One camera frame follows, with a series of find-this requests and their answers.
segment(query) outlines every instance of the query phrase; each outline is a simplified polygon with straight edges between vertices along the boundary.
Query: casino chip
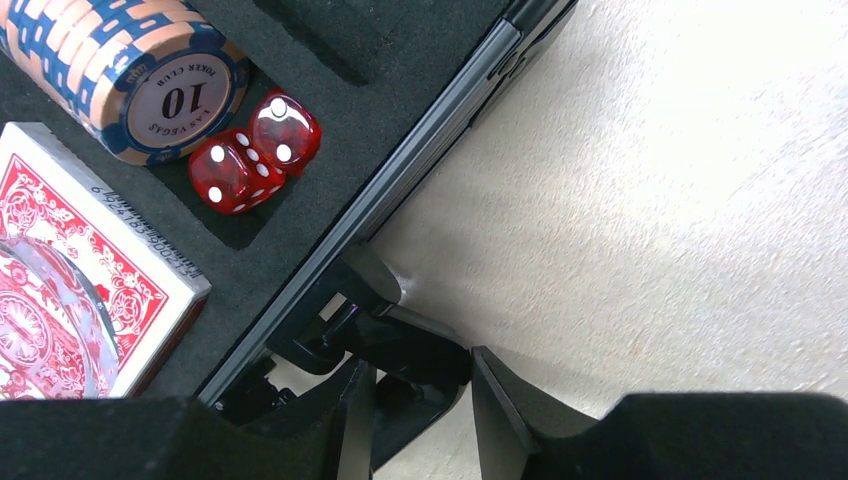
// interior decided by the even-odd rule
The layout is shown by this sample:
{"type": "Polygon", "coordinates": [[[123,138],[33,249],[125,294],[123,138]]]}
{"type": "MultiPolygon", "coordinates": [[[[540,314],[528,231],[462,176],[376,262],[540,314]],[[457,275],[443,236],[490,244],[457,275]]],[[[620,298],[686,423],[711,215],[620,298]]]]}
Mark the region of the casino chip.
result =
{"type": "Polygon", "coordinates": [[[182,158],[224,128],[249,74],[179,0],[0,0],[0,50],[135,165],[182,158]]]}

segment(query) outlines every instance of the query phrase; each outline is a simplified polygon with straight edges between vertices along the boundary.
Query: barcode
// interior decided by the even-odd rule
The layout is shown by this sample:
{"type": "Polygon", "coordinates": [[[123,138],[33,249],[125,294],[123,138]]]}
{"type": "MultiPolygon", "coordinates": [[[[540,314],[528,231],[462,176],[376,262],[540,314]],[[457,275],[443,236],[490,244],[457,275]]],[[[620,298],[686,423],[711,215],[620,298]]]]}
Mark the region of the barcode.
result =
{"type": "Polygon", "coordinates": [[[197,278],[203,276],[203,272],[186,258],[182,253],[178,252],[168,240],[165,239],[159,232],[156,231],[147,220],[142,218],[138,212],[133,209],[126,200],[112,190],[101,187],[92,187],[91,192],[99,195],[100,203],[107,206],[112,213],[117,215],[128,227],[133,229],[139,235],[144,236],[147,244],[155,250],[163,260],[168,262],[174,270],[184,277],[197,278]]]}

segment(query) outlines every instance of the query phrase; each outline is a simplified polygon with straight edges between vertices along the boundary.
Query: die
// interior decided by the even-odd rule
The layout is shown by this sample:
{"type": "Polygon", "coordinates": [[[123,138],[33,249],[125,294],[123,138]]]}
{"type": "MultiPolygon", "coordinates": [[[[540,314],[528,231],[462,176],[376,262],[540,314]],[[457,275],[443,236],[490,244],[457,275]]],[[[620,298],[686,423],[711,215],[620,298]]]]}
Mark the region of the die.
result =
{"type": "Polygon", "coordinates": [[[242,128],[224,130],[195,150],[189,177],[203,201],[224,214],[245,212],[285,184],[285,175],[268,165],[242,128]]]}
{"type": "Polygon", "coordinates": [[[276,87],[250,118],[250,137],[277,173],[301,176],[321,146],[321,126],[301,104],[276,87]]]}

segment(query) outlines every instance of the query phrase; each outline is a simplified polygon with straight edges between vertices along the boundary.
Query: white floor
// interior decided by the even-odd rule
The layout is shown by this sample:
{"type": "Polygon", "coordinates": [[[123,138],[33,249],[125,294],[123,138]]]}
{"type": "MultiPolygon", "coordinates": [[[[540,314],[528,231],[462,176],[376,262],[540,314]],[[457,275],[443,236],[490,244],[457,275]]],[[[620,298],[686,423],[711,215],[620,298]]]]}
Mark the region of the white floor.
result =
{"type": "MultiPolygon", "coordinates": [[[[582,0],[376,246],[405,303],[600,416],[848,398],[844,0],[582,0]]],[[[468,396],[380,480],[479,477],[468,396]]]]}

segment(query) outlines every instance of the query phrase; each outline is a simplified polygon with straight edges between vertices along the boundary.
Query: black foam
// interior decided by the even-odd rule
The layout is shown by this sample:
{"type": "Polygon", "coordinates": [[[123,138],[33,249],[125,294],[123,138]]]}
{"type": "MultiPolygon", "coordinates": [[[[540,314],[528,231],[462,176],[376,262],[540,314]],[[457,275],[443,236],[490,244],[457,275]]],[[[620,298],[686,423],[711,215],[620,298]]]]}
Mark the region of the black foam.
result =
{"type": "Polygon", "coordinates": [[[377,79],[397,53],[408,27],[432,0],[253,0],[345,81],[377,79]]]}
{"type": "Polygon", "coordinates": [[[349,360],[243,428],[189,398],[0,402],[3,478],[366,478],[375,382],[349,360]]]}
{"type": "MultiPolygon", "coordinates": [[[[113,159],[25,74],[0,59],[0,121],[46,123],[213,285],[204,312],[149,394],[195,392],[462,67],[507,1],[427,0],[414,15],[406,14],[406,6],[393,7],[405,2],[378,3],[384,12],[404,9],[388,15],[401,34],[381,55],[379,75],[357,87],[252,2],[193,2],[274,83],[314,113],[324,130],[322,148],[306,175],[252,213],[253,220],[197,213],[201,206],[183,166],[148,170],[113,159]]],[[[357,34],[348,31],[351,38],[357,34]]],[[[242,119],[266,86],[251,92],[242,119]]]]}
{"type": "Polygon", "coordinates": [[[845,479],[848,404],[810,393],[637,393],[600,422],[474,349],[483,477],[845,479]]]}

